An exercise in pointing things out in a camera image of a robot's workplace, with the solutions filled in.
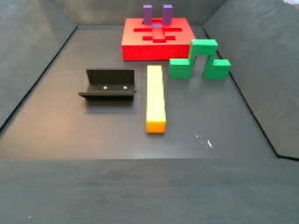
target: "gray floor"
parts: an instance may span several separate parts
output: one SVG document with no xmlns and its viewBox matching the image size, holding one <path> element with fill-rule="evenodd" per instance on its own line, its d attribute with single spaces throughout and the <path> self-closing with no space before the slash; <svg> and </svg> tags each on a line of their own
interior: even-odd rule
<svg viewBox="0 0 299 224">
<path fill-rule="evenodd" d="M 206 39 L 201 27 L 197 37 Z M 2 159 L 276 158 L 236 84 L 170 80 L 169 62 L 125 62 L 123 27 L 81 27 L 0 134 Z M 167 132 L 146 134 L 146 66 L 163 65 Z M 87 68 L 135 69 L 135 101 L 86 102 Z"/>
<path fill-rule="evenodd" d="M 298 224 L 294 161 L 0 161 L 5 224 Z"/>
<path fill-rule="evenodd" d="M 299 165 L 276 158 L 232 78 L 202 79 L 205 58 L 191 80 L 151 63 L 169 124 L 146 134 L 149 62 L 123 62 L 122 30 L 79 28 L 2 132 L 0 223 L 297 224 Z M 78 96 L 87 67 L 135 69 L 131 106 Z"/>
</svg>

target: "purple block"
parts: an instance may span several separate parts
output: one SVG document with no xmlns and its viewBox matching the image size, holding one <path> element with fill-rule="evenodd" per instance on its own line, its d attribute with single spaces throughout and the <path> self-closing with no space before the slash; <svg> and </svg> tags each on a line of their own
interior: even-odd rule
<svg viewBox="0 0 299 224">
<path fill-rule="evenodd" d="M 163 24 L 170 25 L 174 19 L 174 7 L 171 4 L 163 6 Z"/>
<path fill-rule="evenodd" d="M 150 25 L 153 23 L 154 18 L 154 7 L 151 4 L 145 5 L 145 25 Z"/>
</svg>

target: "black bracket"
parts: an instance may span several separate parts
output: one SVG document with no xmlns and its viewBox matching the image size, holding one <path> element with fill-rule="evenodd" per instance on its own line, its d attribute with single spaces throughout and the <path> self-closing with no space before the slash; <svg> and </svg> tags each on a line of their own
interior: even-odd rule
<svg viewBox="0 0 299 224">
<path fill-rule="evenodd" d="M 135 70 L 133 69 L 87 69 L 89 90 L 79 93 L 91 100 L 135 98 Z"/>
</svg>

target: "gray wall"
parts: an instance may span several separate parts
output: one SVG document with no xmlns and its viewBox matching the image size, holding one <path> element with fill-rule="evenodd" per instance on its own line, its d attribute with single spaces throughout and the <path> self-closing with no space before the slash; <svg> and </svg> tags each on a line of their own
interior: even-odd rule
<svg viewBox="0 0 299 224">
<path fill-rule="evenodd" d="M 125 25 L 126 18 L 143 16 L 143 5 L 154 5 L 154 15 L 162 16 L 163 4 L 173 4 L 174 16 L 203 25 L 226 0 L 53 0 L 79 25 Z"/>
<path fill-rule="evenodd" d="M 0 128 L 77 24 L 49 0 L 0 0 Z"/>
<path fill-rule="evenodd" d="M 266 135 L 299 158 L 299 10 L 282 0 L 229 0 L 203 26 Z"/>
</svg>

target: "long rectangular block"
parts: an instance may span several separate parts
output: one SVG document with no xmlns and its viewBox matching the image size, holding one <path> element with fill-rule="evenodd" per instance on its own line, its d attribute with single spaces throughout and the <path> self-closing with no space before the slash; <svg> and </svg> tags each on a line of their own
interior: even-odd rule
<svg viewBox="0 0 299 224">
<path fill-rule="evenodd" d="M 145 5 L 145 25 L 153 24 L 154 18 L 154 6 L 151 4 Z"/>
<path fill-rule="evenodd" d="M 174 7 L 170 4 L 163 6 L 163 24 L 170 25 L 174 18 Z"/>
<path fill-rule="evenodd" d="M 146 132 L 165 133 L 165 76 L 162 66 L 147 66 Z"/>
</svg>

